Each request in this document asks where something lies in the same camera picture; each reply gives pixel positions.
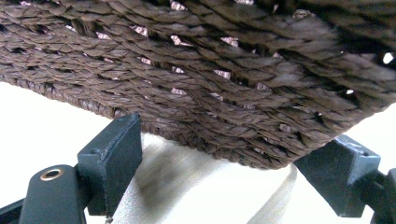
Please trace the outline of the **brown woven basket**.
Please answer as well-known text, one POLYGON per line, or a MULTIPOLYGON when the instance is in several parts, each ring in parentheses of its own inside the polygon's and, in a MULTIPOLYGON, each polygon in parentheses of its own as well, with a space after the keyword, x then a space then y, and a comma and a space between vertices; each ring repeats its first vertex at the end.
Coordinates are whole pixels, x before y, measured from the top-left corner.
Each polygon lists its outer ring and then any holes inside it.
POLYGON ((396 103, 396 0, 0 0, 0 82, 278 169, 396 103))

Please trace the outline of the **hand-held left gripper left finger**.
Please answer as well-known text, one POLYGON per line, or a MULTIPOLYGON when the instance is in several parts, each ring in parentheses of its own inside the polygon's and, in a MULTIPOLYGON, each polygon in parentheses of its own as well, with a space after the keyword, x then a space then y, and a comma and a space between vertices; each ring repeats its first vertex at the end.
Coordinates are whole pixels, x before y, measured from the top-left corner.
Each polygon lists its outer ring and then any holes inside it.
POLYGON ((112 217, 142 161, 137 113, 112 120, 78 153, 79 173, 90 182, 91 216, 112 217))

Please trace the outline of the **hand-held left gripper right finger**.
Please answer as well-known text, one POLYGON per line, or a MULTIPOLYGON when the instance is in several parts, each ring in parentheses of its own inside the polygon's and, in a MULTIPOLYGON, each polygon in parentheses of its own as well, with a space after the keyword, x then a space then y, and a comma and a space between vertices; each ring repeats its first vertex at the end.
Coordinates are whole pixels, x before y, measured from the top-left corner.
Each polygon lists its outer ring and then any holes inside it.
POLYGON ((294 164, 337 216, 361 217, 361 194, 380 162, 378 154, 342 134, 294 164))

